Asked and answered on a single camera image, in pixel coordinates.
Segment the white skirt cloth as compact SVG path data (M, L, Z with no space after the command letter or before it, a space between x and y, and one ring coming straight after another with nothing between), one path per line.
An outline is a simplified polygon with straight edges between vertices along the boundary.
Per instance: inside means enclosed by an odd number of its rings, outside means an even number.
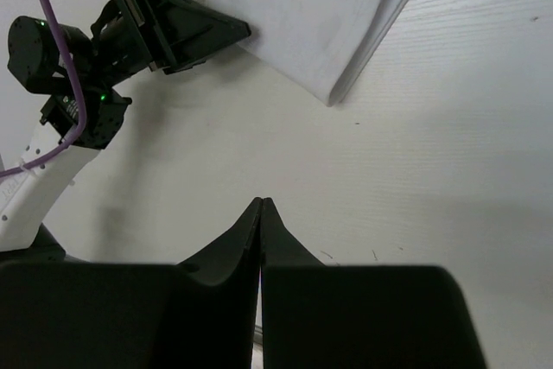
M247 22L239 46L332 107L409 0L206 0Z

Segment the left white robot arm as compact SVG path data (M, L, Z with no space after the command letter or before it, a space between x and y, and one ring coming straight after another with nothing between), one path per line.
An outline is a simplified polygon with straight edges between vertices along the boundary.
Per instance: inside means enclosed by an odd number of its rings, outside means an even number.
M194 0L110 0L89 34L63 25L63 57L49 24L19 16L8 69L46 97L18 172L1 182L1 250L23 251L73 178L117 135L131 101L116 86L144 69L179 73L250 36L249 25Z

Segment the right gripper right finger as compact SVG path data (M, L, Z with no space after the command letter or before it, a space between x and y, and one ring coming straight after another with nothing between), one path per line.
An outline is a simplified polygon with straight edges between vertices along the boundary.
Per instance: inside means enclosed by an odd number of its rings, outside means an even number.
M260 216L268 368L483 368L459 284L436 265L326 265Z

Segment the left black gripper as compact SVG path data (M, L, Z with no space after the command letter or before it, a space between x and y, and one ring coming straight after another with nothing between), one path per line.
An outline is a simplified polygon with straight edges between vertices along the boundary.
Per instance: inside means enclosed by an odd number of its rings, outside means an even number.
M194 0L110 0L92 31L92 72L179 73L251 35L247 22Z

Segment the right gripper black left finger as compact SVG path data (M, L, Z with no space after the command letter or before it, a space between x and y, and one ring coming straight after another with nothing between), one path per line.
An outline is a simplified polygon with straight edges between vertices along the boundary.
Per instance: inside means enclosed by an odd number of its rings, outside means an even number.
M2 367L249 367L261 210L178 264L71 259L41 229L1 256Z

